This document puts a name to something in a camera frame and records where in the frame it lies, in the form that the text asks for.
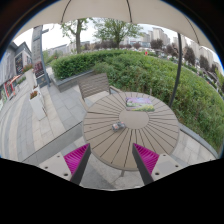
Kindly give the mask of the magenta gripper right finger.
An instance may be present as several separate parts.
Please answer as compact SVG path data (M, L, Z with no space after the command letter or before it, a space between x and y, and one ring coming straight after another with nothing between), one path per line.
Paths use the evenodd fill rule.
M157 154L136 143L132 154L145 185L182 169L182 166L168 154Z

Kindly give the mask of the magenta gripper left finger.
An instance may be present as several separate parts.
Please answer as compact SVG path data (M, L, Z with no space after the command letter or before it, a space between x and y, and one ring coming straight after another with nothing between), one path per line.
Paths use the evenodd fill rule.
M69 152L65 156L61 153L57 153L50 159L42 162L39 167L76 185L79 185L90 154L90 144L85 144Z

